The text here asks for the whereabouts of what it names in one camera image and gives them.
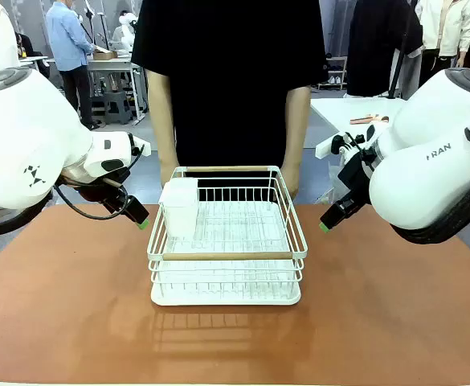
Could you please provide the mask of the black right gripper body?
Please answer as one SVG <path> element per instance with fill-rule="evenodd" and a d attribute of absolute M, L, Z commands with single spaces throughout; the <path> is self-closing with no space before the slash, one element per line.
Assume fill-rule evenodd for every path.
<path fill-rule="evenodd" d="M 370 177 L 368 169 L 373 171 L 376 152 L 372 149 L 352 148 L 344 154 L 344 166 L 338 178 L 349 190 L 338 201 L 337 205 L 366 205 L 370 204 Z"/>

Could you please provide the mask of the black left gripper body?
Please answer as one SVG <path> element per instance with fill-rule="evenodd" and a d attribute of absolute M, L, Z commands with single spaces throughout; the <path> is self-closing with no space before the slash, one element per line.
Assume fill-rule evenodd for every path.
<path fill-rule="evenodd" d="M 85 200 L 103 205 L 110 213 L 138 213 L 138 199 L 130 195 L 123 183 L 130 176 L 131 166 L 110 171 L 90 183 L 60 176 L 60 184 L 72 187 Z"/>

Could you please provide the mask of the person's right hand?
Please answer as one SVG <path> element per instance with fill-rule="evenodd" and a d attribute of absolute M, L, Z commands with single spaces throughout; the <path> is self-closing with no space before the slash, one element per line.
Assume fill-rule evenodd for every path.
<path fill-rule="evenodd" d="M 160 161 L 161 186 L 164 187 L 172 178 L 175 169 L 179 164 L 175 160 Z"/>

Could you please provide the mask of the person's left hand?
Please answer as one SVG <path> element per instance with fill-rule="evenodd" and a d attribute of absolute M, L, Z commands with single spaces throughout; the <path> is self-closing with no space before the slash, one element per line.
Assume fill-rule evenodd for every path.
<path fill-rule="evenodd" d="M 284 183 L 292 199 L 296 198 L 300 184 L 300 163 L 286 162 L 280 168 Z"/>

